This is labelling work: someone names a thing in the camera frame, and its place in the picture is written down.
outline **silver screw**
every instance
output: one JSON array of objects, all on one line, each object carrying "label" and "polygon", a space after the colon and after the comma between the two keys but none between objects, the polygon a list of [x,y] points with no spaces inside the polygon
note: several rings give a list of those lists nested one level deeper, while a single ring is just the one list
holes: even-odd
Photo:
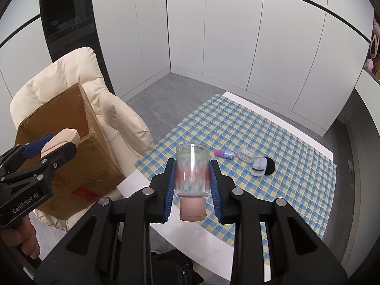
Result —
[{"label": "silver screw", "polygon": [[244,191],[243,191],[243,189],[242,188],[234,188],[233,190],[232,190],[232,193],[234,194],[234,195],[236,195],[236,196],[240,196],[240,195],[243,195],[244,194]]},{"label": "silver screw", "polygon": [[151,194],[153,194],[153,192],[154,192],[154,189],[151,188],[151,187],[146,187],[146,188],[144,188],[144,189],[142,190],[142,193],[143,193],[144,195],[151,195]]},{"label": "silver screw", "polygon": [[108,205],[109,204],[109,198],[107,197],[102,197],[98,200],[98,204],[100,205]]},{"label": "silver screw", "polygon": [[283,198],[278,198],[276,199],[276,204],[279,205],[280,207],[283,207],[286,205],[286,200]]}]

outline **red sticker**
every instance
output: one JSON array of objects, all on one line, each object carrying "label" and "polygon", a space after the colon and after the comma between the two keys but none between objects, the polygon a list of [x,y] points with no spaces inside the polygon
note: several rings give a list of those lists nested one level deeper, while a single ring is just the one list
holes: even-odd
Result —
[{"label": "red sticker", "polygon": [[83,199],[90,203],[93,203],[100,196],[96,194],[95,192],[92,192],[88,188],[85,188],[84,186],[78,187],[76,190],[72,191],[71,193],[79,197],[80,199]]}]

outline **black bag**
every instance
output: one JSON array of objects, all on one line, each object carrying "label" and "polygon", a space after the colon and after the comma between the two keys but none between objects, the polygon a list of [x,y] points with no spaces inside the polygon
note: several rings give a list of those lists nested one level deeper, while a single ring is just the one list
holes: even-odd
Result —
[{"label": "black bag", "polygon": [[193,262],[179,250],[152,255],[154,285],[199,285],[203,278],[193,270]]}]

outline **pink cap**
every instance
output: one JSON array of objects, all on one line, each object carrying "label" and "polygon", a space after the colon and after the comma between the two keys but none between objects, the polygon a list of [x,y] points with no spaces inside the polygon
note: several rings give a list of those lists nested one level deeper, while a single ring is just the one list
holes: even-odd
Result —
[{"label": "pink cap", "polygon": [[217,157],[223,157],[224,156],[224,150],[214,150],[214,155]]},{"label": "pink cap", "polygon": [[203,221],[206,218],[205,197],[180,197],[179,219],[188,222]]}]

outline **plaid mat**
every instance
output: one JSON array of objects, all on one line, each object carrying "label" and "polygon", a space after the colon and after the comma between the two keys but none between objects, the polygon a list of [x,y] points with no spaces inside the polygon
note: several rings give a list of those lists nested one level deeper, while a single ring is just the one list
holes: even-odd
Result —
[{"label": "plaid mat", "polygon": [[[273,201],[285,198],[322,238],[333,202],[336,166],[322,153],[284,128],[230,99],[215,95],[178,124],[151,151],[137,161],[136,167],[150,181],[164,172],[168,158],[175,158],[181,143],[206,143],[210,151],[236,151],[240,146],[268,156],[276,171],[262,179],[250,174],[250,165],[238,160],[216,157],[222,174],[256,198]],[[173,203],[179,207],[179,198]],[[203,228],[229,245],[234,243],[234,225],[220,225],[212,197],[206,200],[207,218]],[[269,264],[265,225],[261,224],[265,264]]]}]

